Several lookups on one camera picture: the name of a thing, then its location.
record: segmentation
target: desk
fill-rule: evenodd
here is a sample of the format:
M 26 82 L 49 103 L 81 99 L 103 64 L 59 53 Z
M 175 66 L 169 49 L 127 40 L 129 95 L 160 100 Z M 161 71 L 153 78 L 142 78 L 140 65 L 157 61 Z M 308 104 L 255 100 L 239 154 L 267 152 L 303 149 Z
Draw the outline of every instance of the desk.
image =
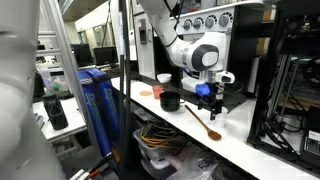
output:
M 113 87 L 117 90 L 120 88 L 119 80 L 119 78 L 112 79 Z M 205 129 L 188 111 L 167 113 L 161 109 L 159 100 L 155 100 L 152 95 L 146 97 L 141 96 L 139 93 L 142 90 L 152 91 L 152 87 L 143 82 L 131 83 L 131 99 L 135 103 L 144 106 L 153 114 L 171 123 L 181 131 L 184 131 L 195 140 L 201 142 L 256 178 L 266 180 L 318 179 L 309 173 L 297 169 L 290 164 L 246 144 L 245 141 L 249 134 L 255 108 L 254 100 L 248 100 L 232 110 L 227 116 L 225 128 L 209 126 L 222 135 L 220 141 L 212 141 L 208 137 Z M 185 104 L 187 104 L 204 121 L 204 123 L 207 124 L 209 122 L 209 111 L 204 109 L 197 110 L 197 106 L 189 102 L 186 102 Z
M 61 100 L 61 105 L 69 125 L 64 129 L 56 131 L 48 121 L 48 114 L 44 108 L 43 102 L 41 101 L 33 104 L 34 113 L 43 116 L 43 122 L 45 122 L 45 124 L 41 130 L 46 139 L 51 143 L 87 129 L 86 123 L 78 110 L 78 104 L 75 98 Z

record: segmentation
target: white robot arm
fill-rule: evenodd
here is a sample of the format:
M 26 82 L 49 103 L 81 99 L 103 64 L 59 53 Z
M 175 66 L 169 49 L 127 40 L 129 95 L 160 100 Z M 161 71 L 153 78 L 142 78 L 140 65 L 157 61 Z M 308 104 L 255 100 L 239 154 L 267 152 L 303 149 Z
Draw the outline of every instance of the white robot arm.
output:
M 171 9 L 176 4 L 176 0 L 167 2 Z M 172 64 L 200 72 L 199 82 L 234 82 L 234 75 L 224 71 L 223 67 L 226 51 L 225 34 L 206 32 L 198 41 L 183 41 L 170 23 L 170 11 L 164 0 L 139 0 L 139 3 L 165 46 Z

